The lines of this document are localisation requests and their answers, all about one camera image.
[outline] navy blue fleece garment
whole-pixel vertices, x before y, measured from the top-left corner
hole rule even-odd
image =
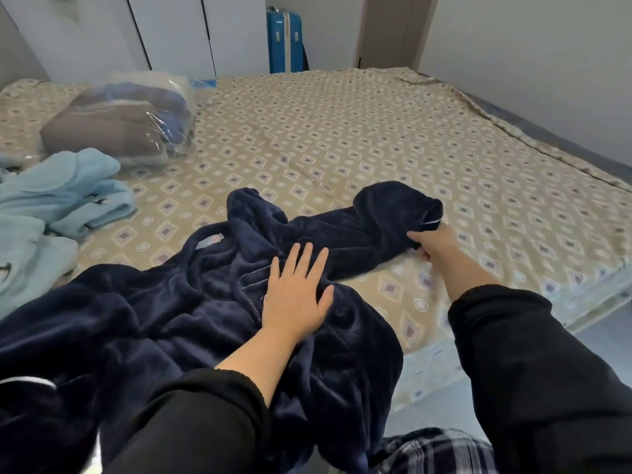
[[[320,296],[332,281],[413,247],[407,230],[435,229],[442,216],[440,201],[399,182],[364,188],[353,207],[291,222],[255,190],[233,191],[227,208],[228,221],[197,230],[162,266],[94,266],[0,323],[0,379],[31,375],[58,387],[79,376],[96,380],[93,422],[100,423],[105,465],[157,386],[216,366],[257,332],[273,256],[283,261],[296,242],[311,241],[314,256],[328,247]],[[198,248],[219,234],[220,242]],[[264,470],[288,471],[314,445],[337,468],[367,470],[402,362],[388,323],[352,288],[336,284],[324,325],[297,346],[280,380]],[[86,398],[93,395],[86,390]],[[0,419],[0,438],[19,428],[19,420]],[[0,443],[0,459],[3,449]],[[24,449],[34,455],[45,444]]]

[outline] dark blue jacket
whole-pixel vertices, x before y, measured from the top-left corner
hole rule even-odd
[[[293,243],[311,241],[314,256],[329,248],[320,296],[332,281],[413,247],[407,230],[435,229],[442,216],[440,201],[399,182],[363,189],[353,207],[291,222],[251,189],[233,191],[227,208],[228,221],[197,230],[162,266],[94,266],[0,323],[0,379],[30,375],[58,386],[0,384],[0,460],[12,459],[0,461],[2,472],[24,471],[20,462],[80,462],[97,426],[107,465],[152,391],[216,366],[257,332],[270,261],[284,260]],[[302,464],[314,445],[338,468],[365,470],[402,362],[388,323],[336,284],[324,325],[297,346],[273,399],[269,470]],[[22,435],[39,442],[20,444]]]

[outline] blue suitcase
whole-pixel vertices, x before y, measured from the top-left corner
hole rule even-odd
[[[296,13],[270,8],[268,18],[268,50],[270,73],[303,71],[303,26]]]

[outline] black sleeve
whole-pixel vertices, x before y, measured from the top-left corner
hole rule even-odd
[[[269,430],[268,408],[246,376],[197,369],[153,395],[104,474],[249,473]]]
[[[448,319],[500,472],[632,472],[632,390],[545,298],[480,286]]]

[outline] hand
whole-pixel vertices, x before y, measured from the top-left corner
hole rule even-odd
[[[334,302],[334,286],[328,286],[316,302],[316,288],[325,269],[329,250],[324,248],[309,270],[312,243],[307,243],[301,258],[296,262],[301,245],[296,243],[288,260],[279,270],[279,258],[273,259],[270,268],[268,292],[265,295],[262,326],[289,336],[297,344],[322,325],[327,311]]]
[[[435,231],[408,231],[407,236],[422,245],[417,251],[424,261],[432,261],[432,256],[436,256],[444,250],[459,248],[454,230],[446,223],[439,223]]]

